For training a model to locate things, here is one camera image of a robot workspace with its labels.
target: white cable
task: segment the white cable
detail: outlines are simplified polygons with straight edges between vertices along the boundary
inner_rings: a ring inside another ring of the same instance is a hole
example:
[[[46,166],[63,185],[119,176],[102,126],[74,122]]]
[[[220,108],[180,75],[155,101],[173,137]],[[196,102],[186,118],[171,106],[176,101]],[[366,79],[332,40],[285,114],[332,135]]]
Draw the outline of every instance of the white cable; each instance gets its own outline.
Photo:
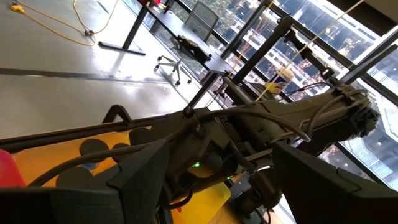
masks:
[[[309,43],[307,43],[301,50],[299,50],[299,52],[297,52],[296,55],[294,55],[294,57],[291,59],[291,61],[282,69],[282,71],[280,71],[279,73],[277,73],[277,75],[275,76],[275,78],[271,78],[267,83],[271,83],[275,80],[277,80],[280,77],[280,74],[282,74],[286,69],[288,69],[288,67],[293,63],[294,59],[299,56],[310,44],[312,44],[312,42],[314,42],[320,35],[322,35],[327,29],[329,29],[331,26],[333,26],[339,19],[341,19],[345,14],[351,12],[353,9],[355,9],[358,5],[360,5],[362,2],[364,2],[364,0],[360,0],[359,2],[357,2],[355,5],[353,5],[351,8],[349,8],[346,12],[342,13],[342,15],[340,15],[339,17],[337,17],[331,24],[329,24],[326,28],[324,28],[318,35],[316,35]],[[264,94],[266,94],[267,90],[269,89],[270,85],[268,85],[266,87],[266,89],[260,94],[260,96],[256,99],[256,102],[259,101],[262,96],[264,96]]]

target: gray floor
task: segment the gray floor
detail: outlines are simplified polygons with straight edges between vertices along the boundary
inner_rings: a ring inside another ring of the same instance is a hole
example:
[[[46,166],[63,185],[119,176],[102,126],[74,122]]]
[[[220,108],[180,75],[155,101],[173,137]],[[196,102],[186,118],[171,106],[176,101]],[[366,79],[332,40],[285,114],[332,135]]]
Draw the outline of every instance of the gray floor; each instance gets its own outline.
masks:
[[[23,1],[50,15],[80,24],[69,0]],[[114,1],[101,0],[108,11]],[[94,0],[80,0],[77,7],[88,27],[103,27],[108,14]],[[80,41],[79,33],[26,9],[57,31]],[[122,0],[108,28],[97,40],[123,44],[135,16]],[[147,53],[145,57],[85,47],[66,41],[22,14],[9,10],[8,1],[0,1],[0,74],[3,68],[109,75],[134,82],[93,81],[71,78],[44,78],[0,75],[0,139],[58,129],[94,125],[101,122],[113,104],[125,106],[131,117],[143,118],[183,109],[198,91],[197,83],[173,87],[159,72],[153,71],[160,54],[171,56],[145,27],[134,41]],[[198,104],[204,106],[206,97]]]

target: black table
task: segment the black table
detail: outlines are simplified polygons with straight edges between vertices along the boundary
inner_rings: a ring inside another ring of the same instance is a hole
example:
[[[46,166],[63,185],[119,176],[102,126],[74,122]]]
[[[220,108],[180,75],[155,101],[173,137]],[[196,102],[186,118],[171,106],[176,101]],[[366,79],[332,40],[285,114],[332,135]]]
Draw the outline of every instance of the black table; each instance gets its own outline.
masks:
[[[135,53],[135,54],[142,54],[145,55],[144,52],[142,51],[136,51],[136,50],[128,50],[130,44],[132,43],[134,36],[137,34],[138,27],[141,25],[143,22],[145,15],[147,13],[150,13],[154,19],[159,22],[174,38],[177,38],[178,35],[183,35],[186,38],[189,38],[196,42],[199,47],[204,50],[206,53],[211,54],[211,59],[206,62],[201,62],[198,60],[198,62],[201,63],[201,65],[207,69],[209,72],[206,75],[206,77],[203,79],[203,85],[202,88],[199,90],[199,92],[193,97],[191,102],[189,102],[188,106],[193,108],[199,100],[202,98],[202,96],[209,90],[210,86],[214,84],[214,82],[217,80],[218,76],[221,74],[224,74],[226,72],[232,71],[232,67],[229,66],[228,63],[226,63],[217,53],[212,51],[209,46],[201,40],[192,30],[184,26],[184,23],[178,18],[173,12],[167,11],[164,12],[161,9],[158,9],[156,7],[147,7],[147,6],[142,6],[141,10],[139,11],[139,14],[137,16],[137,19],[132,26],[129,35],[126,38],[126,41],[124,42],[124,45],[122,48],[111,45],[111,44],[106,44],[103,42],[99,42],[98,44],[103,47],[111,47],[112,49],[117,49],[117,50],[123,50],[127,51],[130,53]]]

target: green led light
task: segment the green led light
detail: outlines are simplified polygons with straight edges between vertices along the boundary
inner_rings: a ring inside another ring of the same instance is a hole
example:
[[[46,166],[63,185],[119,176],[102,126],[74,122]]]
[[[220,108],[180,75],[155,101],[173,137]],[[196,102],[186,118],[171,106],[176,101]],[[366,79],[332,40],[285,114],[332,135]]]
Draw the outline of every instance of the green led light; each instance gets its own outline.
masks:
[[[199,162],[196,162],[194,165],[192,165],[192,167],[193,167],[193,168],[198,168],[198,167],[200,167],[200,163],[199,163]]]

